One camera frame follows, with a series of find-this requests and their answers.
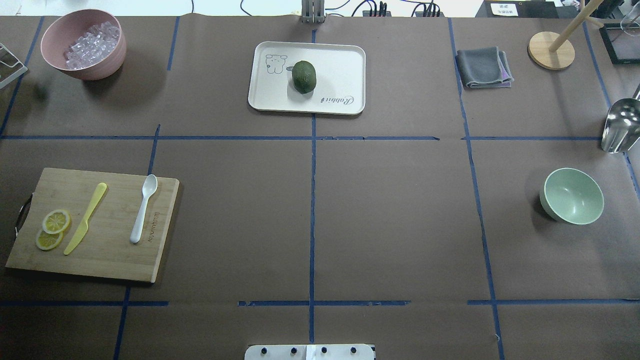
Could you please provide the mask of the green bowl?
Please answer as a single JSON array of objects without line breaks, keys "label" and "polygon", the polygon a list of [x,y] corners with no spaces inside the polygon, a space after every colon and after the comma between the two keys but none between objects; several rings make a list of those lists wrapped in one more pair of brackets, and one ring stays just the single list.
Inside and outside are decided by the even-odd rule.
[{"label": "green bowl", "polygon": [[598,183],[587,173],[570,167],[547,175],[539,191],[539,201],[549,217],[575,225],[594,223],[605,207]]}]

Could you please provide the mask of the white plastic spoon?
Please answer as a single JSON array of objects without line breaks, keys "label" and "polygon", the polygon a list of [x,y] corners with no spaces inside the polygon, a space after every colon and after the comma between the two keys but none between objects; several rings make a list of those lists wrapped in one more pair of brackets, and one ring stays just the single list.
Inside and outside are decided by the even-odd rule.
[{"label": "white plastic spoon", "polygon": [[142,184],[142,199],[141,205],[138,209],[137,216],[135,218],[134,227],[132,228],[129,241],[131,244],[137,244],[142,236],[144,221],[146,218],[147,205],[153,194],[156,193],[158,188],[158,179],[154,174],[148,174]]}]

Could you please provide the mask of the pink bowl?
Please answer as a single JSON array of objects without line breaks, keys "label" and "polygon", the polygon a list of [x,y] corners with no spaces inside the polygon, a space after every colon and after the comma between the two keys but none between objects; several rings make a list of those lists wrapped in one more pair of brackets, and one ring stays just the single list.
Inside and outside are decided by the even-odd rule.
[{"label": "pink bowl", "polygon": [[[100,25],[107,21],[119,30],[114,50],[95,64],[68,69],[63,51],[72,44],[73,35],[78,38],[81,30],[88,30],[90,25]],[[121,23],[112,14],[100,9],[82,9],[55,20],[44,32],[39,48],[46,63],[58,71],[75,79],[96,81],[107,78],[121,68],[127,52],[127,41]]]}]

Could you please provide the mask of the green avocado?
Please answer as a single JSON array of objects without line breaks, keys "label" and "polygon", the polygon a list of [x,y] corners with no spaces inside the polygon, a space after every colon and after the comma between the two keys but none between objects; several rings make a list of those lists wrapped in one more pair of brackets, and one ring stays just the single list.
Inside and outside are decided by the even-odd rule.
[{"label": "green avocado", "polygon": [[317,73],[315,66],[307,60],[298,61],[292,67],[292,81],[294,88],[300,94],[308,94],[317,86]]}]

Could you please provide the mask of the white rabbit tray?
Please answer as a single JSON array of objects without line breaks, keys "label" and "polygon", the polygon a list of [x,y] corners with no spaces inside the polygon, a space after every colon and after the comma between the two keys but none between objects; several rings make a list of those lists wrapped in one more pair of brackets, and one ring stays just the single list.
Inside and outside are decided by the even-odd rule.
[{"label": "white rabbit tray", "polygon": [[[301,94],[293,67],[311,63],[317,86]],[[254,50],[247,102],[258,111],[356,116],[366,104],[366,53],[354,45],[264,41]]]}]

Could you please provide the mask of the black power strip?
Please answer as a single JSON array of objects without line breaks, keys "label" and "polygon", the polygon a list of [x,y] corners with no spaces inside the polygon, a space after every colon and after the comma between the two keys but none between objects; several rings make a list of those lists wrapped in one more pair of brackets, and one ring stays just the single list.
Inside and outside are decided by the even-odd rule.
[{"label": "black power strip", "polygon": [[385,0],[366,0],[364,8],[355,10],[364,18],[444,18],[445,14],[434,0],[398,0],[389,3]]}]

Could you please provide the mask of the grey folded cloth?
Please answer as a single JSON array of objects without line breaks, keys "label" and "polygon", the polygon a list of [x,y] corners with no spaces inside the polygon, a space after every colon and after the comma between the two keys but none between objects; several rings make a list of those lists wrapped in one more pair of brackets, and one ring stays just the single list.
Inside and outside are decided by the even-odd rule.
[{"label": "grey folded cloth", "polygon": [[515,80],[506,52],[498,47],[458,50],[455,60],[466,88],[510,88]]}]

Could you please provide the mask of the yellow plastic knife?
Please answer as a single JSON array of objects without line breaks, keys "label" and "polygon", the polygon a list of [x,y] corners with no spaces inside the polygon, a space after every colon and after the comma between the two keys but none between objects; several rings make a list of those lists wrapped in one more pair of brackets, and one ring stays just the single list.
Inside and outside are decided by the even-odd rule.
[{"label": "yellow plastic knife", "polygon": [[67,244],[66,248],[63,251],[63,254],[68,256],[70,255],[75,248],[83,241],[87,232],[89,231],[89,221],[91,216],[94,214],[95,209],[98,207],[99,203],[102,201],[103,196],[107,192],[108,185],[105,182],[99,182],[94,189],[94,192],[90,198],[89,204],[80,220],[80,224],[78,225],[76,231],[71,237],[69,244]]}]

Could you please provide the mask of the upper lemon slice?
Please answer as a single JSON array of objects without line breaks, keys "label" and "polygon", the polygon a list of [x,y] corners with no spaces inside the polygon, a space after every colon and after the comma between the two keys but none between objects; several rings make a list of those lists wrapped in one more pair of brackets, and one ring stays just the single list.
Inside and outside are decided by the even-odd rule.
[{"label": "upper lemon slice", "polygon": [[46,234],[63,233],[71,225],[71,215],[65,209],[55,209],[45,215],[41,227]]}]

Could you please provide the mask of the black box with label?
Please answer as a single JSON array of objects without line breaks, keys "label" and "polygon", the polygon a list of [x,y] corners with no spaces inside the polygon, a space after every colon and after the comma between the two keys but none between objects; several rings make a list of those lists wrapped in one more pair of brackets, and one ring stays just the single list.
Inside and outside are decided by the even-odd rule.
[{"label": "black box with label", "polygon": [[476,18],[538,18],[558,19],[553,1],[544,0],[483,0]]}]

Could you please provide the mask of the lower lemon slice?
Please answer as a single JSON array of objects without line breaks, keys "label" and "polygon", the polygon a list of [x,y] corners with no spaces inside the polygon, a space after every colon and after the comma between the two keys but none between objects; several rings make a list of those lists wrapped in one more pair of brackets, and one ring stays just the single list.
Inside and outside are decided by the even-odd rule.
[{"label": "lower lemon slice", "polygon": [[56,234],[47,233],[41,229],[35,237],[35,245],[42,251],[50,251],[57,248],[64,239],[64,232],[58,232]]}]

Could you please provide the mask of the metal scoop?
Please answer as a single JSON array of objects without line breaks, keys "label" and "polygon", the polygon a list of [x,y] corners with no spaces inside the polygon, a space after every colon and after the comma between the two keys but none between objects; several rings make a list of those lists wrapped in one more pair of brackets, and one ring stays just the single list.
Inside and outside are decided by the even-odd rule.
[{"label": "metal scoop", "polygon": [[630,150],[640,136],[640,87],[633,96],[615,101],[606,114],[601,149],[617,154]]}]

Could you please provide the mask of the black glass tray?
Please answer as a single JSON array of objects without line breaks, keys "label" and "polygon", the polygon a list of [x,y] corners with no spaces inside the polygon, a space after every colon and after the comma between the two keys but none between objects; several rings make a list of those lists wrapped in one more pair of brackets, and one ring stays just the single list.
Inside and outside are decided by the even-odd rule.
[{"label": "black glass tray", "polygon": [[599,29],[603,44],[612,64],[626,65],[640,63],[640,25],[606,23]]}]

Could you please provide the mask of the aluminium frame post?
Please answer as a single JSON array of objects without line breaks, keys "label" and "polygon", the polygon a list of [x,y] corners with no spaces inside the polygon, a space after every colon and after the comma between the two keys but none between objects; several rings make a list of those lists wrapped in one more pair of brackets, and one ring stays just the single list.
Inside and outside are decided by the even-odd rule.
[{"label": "aluminium frame post", "polygon": [[326,21],[325,0],[301,0],[301,22],[322,24]]}]

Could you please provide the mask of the white pillar base plate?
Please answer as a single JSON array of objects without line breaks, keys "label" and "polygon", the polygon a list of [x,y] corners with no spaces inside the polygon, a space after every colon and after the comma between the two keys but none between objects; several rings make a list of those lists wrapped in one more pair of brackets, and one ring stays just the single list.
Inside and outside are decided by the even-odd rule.
[{"label": "white pillar base plate", "polygon": [[245,360],[375,360],[375,346],[343,344],[256,344],[249,346]]}]

